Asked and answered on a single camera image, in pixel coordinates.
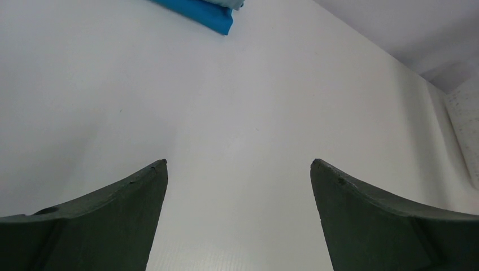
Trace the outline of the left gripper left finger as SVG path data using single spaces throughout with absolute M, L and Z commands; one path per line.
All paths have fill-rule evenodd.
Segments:
M 166 160 L 32 215 L 1 218 L 2 270 L 145 270 L 168 185 Z

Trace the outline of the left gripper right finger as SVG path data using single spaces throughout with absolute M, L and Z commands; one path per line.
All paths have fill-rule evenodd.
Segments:
M 310 178 L 334 270 L 478 269 L 478 216 L 402 198 L 321 159 Z

